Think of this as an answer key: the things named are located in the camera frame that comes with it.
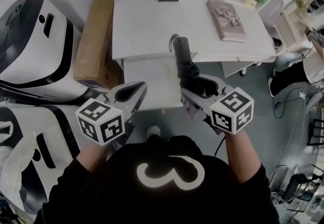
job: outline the cardboard box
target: cardboard box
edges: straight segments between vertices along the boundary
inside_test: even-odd
[[[122,83],[122,70],[111,59],[113,0],[94,0],[78,47],[74,80],[102,93]]]

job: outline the black shirt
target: black shirt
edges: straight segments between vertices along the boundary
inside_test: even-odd
[[[161,142],[125,145],[91,174],[74,159],[35,224],[124,219],[279,223],[263,166],[240,184],[222,160]]]

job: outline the black handle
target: black handle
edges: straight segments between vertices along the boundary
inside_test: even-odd
[[[50,169],[53,169],[55,168],[55,164],[52,160],[52,157],[51,157],[51,154],[49,152],[49,149],[47,148],[46,146],[46,142],[45,142],[45,139],[44,139],[44,136],[43,134],[39,134],[37,137],[36,137],[36,141],[37,141],[37,144],[38,144],[38,147],[39,147],[39,150],[40,150],[40,153],[42,154],[43,156],[43,159],[45,161],[45,164],[48,168]]]
[[[47,15],[46,22],[44,25],[44,34],[47,36],[47,38],[50,36],[53,19],[54,19],[54,15],[52,14]]]

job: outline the white number 3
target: white number 3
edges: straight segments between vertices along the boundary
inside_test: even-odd
[[[147,187],[158,188],[164,186],[165,184],[173,180],[180,189],[185,191],[195,189],[202,184],[205,178],[205,169],[202,166],[202,164],[187,156],[169,156],[169,157],[179,157],[186,160],[188,163],[191,163],[197,169],[198,172],[196,180],[189,183],[185,182],[184,180],[181,179],[181,177],[179,177],[178,173],[174,168],[163,177],[150,178],[145,173],[145,170],[148,168],[148,164],[143,163],[137,167],[137,177],[139,181]]]

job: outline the black cylindrical object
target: black cylindrical object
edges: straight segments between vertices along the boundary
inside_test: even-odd
[[[200,70],[191,59],[188,39],[174,34],[170,39],[170,44],[173,44],[174,47],[180,86],[195,94],[202,95],[204,88],[200,84]]]

